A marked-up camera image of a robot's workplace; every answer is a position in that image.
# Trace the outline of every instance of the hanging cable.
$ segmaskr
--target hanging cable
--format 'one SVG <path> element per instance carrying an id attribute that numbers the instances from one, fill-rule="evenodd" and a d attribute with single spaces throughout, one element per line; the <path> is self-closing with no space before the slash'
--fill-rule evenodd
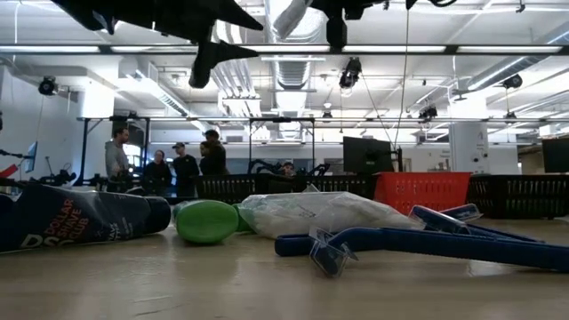
<path id="1" fill-rule="evenodd" d="M 16 4 L 16 10 L 14 10 L 14 44 L 18 44 L 18 12 L 20 7 L 23 5 L 21 0 Z M 12 63 L 16 63 L 16 55 L 12 56 Z"/>
<path id="2" fill-rule="evenodd" d="M 407 22 L 405 23 L 405 62 L 403 65 L 403 83 L 401 85 L 401 111 L 399 112 L 399 119 L 397 120 L 397 130 L 395 133 L 395 141 L 393 148 L 397 147 L 397 138 L 399 137 L 399 127 L 401 126 L 401 117 L 405 111 L 405 79 L 407 78 L 407 60 L 409 58 L 409 11 L 407 10 Z"/>
<path id="3" fill-rule="evenodd" d="M 385 132 L 385 135 L 388 136 L 388 141 L 390 144 L 393 145 L 393 149 L 395 149 L 395 143 L 393 143 L 393 141 L 391 140 L 391 137 L 389 136 L 389 131 L 388 128 L 385 126 L 385 124 L 383 123 L 383 120 L 381 119 L 380 116 L 380 112 L 378 111 L 377 107 L 375 106 L 375 101 L 373 101 L 373 96 L 372 96 L 372 92 L 370 91 L 369 86 L 367 85 L 367 81 L 365 80 L 365 75 L 364 72 L 362 72 L 362 78 L 364 79 L 364 85 L 365 85 L 365 89 L 367 90 L 367 95 L 370 97 L 370 100 L 372 101 L 372 106 L 373 106 L 373 110 L 375 110 L 375 113 L 377 114 L 377 118 L 380 119 L 380 123 L 381 123 L 381 127 L 383 128 L 383 131 Z"/>
<path id="4" fill-rule="evenodd" d="M 44 115 L 44 99 L 45 96 L 42 95 L 42 103 L 39 109 L 39 117 L 37 118 L 36 141 L 38 141 L 39 139 L 39 131 L 40 131 L 39 129 L 40 126 L 42 125 L 42 116 Z"/>
<path id="5" fill-rule="evenodd" d="M 452 5 L 456 2 L 456 0 L 429 0 L 435 7 L 438 8 L 445 8 L 449 5 Z"/>

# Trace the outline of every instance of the computer monitor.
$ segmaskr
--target computer monitor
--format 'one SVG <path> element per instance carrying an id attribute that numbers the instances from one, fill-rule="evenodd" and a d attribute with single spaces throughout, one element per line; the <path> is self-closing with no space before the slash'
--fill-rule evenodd
<path id="1" fill-rule="evenodd" d="M 374 174 L 394 171 L 390 142 L 344 137 L 343 145 L 344 172 Z"/>
<path id="2" fill-rule="evenodd" d="M 541 147 L 545 173 L 569 172 L 569 139 L 544 139 Z"/>
<path id="3" fill-rule="evenodd" d="M 28 159 L 26 159 L 26 166 L 24 167 L 25 173 L 30 173 L 34 171 L 36 167 L 36 155 L 37 155 L 37 141 L 32 143 L 28 148 Z"/>

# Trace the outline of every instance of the white plastic bag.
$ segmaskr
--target white plastic bag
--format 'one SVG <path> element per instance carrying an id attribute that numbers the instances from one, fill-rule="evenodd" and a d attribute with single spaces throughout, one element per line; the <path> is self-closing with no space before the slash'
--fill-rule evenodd
<path id="1" fill-rule="evenodd" d="M 328 232 L 355 227 L 424 228 L 386 204 L 349 192 L 254 195 L 239 205 L 239 212 L 257 234 L 270 238 L 307 234 L 311 227 Z"/>

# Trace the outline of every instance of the wooden table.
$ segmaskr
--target wooden table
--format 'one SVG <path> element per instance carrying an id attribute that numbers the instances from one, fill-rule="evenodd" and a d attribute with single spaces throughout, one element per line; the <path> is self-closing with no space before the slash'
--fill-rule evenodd
<path id="1" fill-rule="evenodd" d="M 560 221 L 485 226 L 569 244 Z M 399 252 L 360 252 L 339 279 L 273 243 L 192 247 L 172 228 L 117 244 L 0 255 L 2 319 L 536 320 L 569 317 L 569 275 Z"/>

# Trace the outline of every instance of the red plastic basket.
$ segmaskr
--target red plastic basket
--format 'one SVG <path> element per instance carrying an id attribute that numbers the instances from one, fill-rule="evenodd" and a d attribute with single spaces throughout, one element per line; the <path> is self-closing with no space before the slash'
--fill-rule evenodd
<path id="1" fill-rule="evenodd" d="M 470 172 L 385 172 L 378 176 L 375 201 L 403 214 L 414 205 L 441 211 L 466 202 Z"/>

